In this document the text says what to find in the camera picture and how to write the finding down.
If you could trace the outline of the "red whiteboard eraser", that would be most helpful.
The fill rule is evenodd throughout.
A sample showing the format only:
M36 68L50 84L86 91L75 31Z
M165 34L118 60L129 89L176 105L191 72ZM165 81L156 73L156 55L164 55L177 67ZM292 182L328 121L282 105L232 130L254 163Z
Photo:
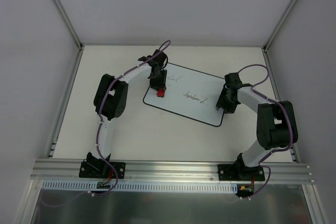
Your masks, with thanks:
M165 96L165 91L164 91L164 89L159 89L158 91L157 91L157 97L159 97L159 98L163 98L164 96Z

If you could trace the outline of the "white whiteboard black frame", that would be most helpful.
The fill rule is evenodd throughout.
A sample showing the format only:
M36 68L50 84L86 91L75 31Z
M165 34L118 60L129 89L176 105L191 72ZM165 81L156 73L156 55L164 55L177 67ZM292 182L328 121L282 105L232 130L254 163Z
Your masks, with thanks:
M225 79L168 63L164 97L148 88L143 103L210 126L219 127L223 109L216 109Z

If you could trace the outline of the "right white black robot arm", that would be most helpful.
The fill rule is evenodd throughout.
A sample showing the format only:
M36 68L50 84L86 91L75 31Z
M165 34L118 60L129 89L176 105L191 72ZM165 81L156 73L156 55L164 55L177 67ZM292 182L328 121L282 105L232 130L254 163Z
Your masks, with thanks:
M277 101L255 90L252 86L239 84L224 86L216 103L216 109L233 114L243 104L257 114L256 140L237 158L235 175L241 180L252 176L258 167L274 153L286 152L298 139L292 103Z

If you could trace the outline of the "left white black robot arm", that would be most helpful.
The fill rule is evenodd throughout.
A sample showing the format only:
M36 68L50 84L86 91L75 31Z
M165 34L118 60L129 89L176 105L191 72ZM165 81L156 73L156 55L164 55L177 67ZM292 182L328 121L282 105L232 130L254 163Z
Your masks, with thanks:
M163 98L166 92L167 63L168 56L164 53L156 57L144 56L138 59L136 66L120 76L102 76L93 101L98 118L95 145L94 150L87 155L87 162L92 163L91 171L97 177L104 177L109 172L115 122L125 111L130 82L147 73L149 88L156 92L157 97Z

